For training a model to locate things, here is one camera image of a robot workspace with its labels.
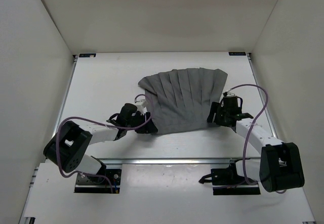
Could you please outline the grey pleated skirt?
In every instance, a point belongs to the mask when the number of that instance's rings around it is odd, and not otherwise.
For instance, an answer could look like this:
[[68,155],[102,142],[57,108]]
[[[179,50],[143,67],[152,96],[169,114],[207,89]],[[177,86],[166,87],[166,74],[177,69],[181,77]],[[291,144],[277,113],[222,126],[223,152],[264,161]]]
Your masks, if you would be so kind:
[[221,69],[173,69],[143,77],[138,86],[151,99],[157,134],[208,128],[211,104],[219,102],[228,74]]

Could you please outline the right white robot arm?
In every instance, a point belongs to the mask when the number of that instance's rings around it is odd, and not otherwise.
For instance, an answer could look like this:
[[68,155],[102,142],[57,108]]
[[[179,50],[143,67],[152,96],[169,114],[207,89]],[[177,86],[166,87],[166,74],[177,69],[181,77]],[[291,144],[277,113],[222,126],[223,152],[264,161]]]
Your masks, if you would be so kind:
[[260,183],[268,192],[282,192],[300,188],[305,178],[298,146],[285,143],[273,137],[261,125],[254,122],[254,117],[242,112],[242,98],[230,94],[217,102],[212,102],[208,123],[231,128],[245,139],[259,154],[259,159],[243,156],[230,164],[227,179],[238,184]]

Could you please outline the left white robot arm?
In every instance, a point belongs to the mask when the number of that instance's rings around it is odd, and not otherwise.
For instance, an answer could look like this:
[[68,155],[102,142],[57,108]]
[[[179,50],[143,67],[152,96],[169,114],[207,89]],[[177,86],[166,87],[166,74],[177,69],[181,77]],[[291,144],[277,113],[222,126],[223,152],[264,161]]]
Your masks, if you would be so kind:
[[123,138],[128,131],[137,134],[154,134],[158,129],[145,106],[126,103],[119,113],[110,116],[107,123],[95,123],[81,117],[69,117],[47,143],[43,155],[59,167],[63,177],[78,173],[92,182],[110,183],[106,176],[106,165],[99,159],[86,154],[88,146],[101,142],[113,142]]

